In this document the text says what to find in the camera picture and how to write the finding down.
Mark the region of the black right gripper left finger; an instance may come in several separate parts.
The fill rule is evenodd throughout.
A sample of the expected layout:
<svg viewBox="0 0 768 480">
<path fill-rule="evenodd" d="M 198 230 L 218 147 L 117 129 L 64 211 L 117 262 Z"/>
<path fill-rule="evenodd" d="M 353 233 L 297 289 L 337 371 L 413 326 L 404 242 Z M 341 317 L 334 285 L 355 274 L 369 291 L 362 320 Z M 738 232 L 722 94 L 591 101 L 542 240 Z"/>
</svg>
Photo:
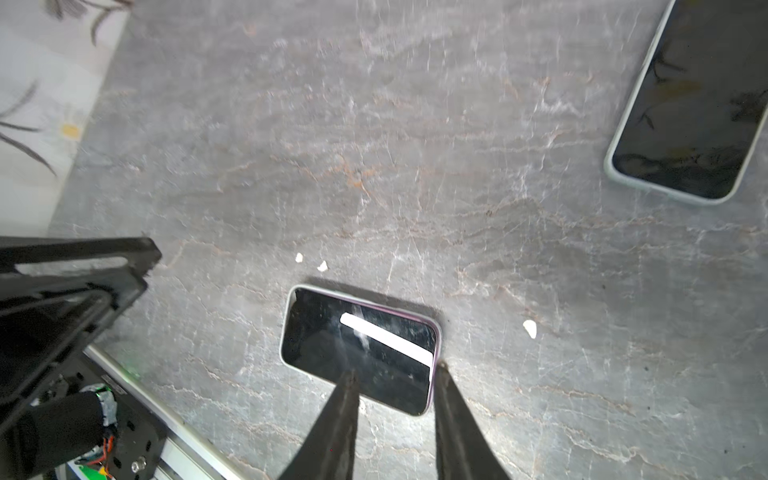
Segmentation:
<svg viewBox="0 0 768 480">
<path fill-rule="evenodd" d="M 280 479 L 352 479 L 359 402 L 358 377 L 347 371 Z"/>
</svg>

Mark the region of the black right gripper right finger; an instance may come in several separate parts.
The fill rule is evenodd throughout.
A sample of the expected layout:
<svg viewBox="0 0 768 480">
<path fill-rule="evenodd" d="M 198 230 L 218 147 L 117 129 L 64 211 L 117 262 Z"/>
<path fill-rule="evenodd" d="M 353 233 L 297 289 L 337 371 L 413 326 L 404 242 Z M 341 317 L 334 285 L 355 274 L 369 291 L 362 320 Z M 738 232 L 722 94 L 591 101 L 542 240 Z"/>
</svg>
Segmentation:
<svg viewBox="0 0 768 480">
<path fill-rule="evenodd" d="M 448 366 L 435 370 L 436 468 L 439 479 L 509 479 L 492 452 Z"/>
</svg>

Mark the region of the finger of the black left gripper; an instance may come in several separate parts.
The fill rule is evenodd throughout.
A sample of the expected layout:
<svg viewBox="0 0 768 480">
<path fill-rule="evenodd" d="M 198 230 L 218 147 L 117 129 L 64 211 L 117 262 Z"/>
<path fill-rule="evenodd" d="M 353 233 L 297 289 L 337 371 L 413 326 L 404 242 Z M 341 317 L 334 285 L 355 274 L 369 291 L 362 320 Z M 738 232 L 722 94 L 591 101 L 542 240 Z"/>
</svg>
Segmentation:
<svg viewBox="0 0 768 480">
<path fill-rule="evenodd" d="M 21 414 L 147 290 L 147 237 L 1 240 L 1 411 Z"/>
</svg>

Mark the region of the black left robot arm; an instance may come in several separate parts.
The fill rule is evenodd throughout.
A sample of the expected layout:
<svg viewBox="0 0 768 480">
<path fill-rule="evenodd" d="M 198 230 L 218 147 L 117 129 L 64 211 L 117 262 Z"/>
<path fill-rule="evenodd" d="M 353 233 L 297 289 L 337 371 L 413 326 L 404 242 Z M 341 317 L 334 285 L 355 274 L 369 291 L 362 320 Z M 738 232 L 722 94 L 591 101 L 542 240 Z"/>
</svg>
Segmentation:
<svg viewBox="0 0 768 480">
<path fill-rule="evenodd" d="M 86 350 L 146 291 L 146 237 L 1 241 L 1 475 L 149 479 L 168 435 Z"/>
</svg>

